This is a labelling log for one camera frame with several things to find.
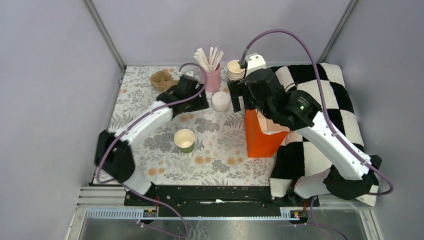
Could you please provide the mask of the green paper cup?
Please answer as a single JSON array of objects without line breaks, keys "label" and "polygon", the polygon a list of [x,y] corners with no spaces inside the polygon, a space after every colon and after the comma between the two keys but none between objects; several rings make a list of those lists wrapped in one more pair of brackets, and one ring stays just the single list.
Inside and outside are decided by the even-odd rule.
[{"label": "green paper cup", "polygon": [[189,129],[177,131],[173,138],[177,148],[184,154],[191,153],[194,150],[195,140],[195,134]]}]

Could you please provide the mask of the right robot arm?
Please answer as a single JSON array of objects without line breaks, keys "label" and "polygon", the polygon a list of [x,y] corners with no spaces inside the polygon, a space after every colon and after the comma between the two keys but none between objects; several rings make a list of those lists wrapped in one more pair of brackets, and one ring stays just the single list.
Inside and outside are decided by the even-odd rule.
[{"label": "right robot arm", "polygon": [[350,97],[334,65],[289,65],[256,70],[247,82],[230,80],[233,105],[261,113],[290,130],[275,156],[269,185],[273,197],[293,206],[314,196],[374,205],[377,155],[364,152]]}]

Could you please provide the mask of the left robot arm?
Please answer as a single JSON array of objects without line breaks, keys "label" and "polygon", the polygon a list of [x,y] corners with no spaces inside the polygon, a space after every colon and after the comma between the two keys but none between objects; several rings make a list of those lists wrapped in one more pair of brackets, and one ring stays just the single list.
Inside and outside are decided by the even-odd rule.
[{"label": "left robot arm", "polygon": [[98,135],[94,157],[96,175],[105,171],[113,180],[135,191],[135,197],[142,205],[152,204],[155,200],[152,182],[136,170],[134,149],[177,115],[208,107],[205,85],[195,77],[183,74],[177,85],[159,94],[139,117],[116,132],[105,129]]}]

